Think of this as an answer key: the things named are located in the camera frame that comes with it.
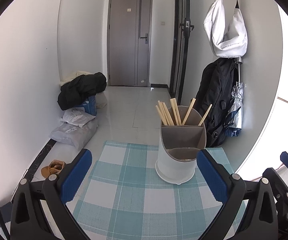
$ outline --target open door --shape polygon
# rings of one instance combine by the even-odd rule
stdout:
[[[188,39],[194,25],[190,20],[190,0],[175,0],[174,44],[169,93],[181,103],[184,86]]]

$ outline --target door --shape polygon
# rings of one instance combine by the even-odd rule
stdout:
[[[110,0],[108,78],[111,86],[148,86],[152,0]]]
[[[183,93],[188,39],[194,29],[190,20],[190,0],[175,0],[175,23],[170,94],[180,105]]]

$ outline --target folded silver umbrella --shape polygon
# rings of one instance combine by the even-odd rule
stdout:
[[[243,121],[243,83],[236,82],[232,90],[231,108],[225,119],[224,127],[226,136],[238,136],[242,129]]]

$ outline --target white tote bag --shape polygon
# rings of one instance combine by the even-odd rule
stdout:
[[[246,53],[247,32],[238,1],[227,33],[224,33],[225,10],[223,0],[216,0],[212,4],[204,20],[204,30],[215,56],[235,58],[242,57]]]

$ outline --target blue box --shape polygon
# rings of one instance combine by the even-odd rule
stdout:
[[[93,116],[97,115],[97,109],[96,109],[96,100],[95,96],[90,96],[86,101],[84,101],[79,106],[74,106],[74,108],[78,110],[82,110],[88,114],[91,114]]]

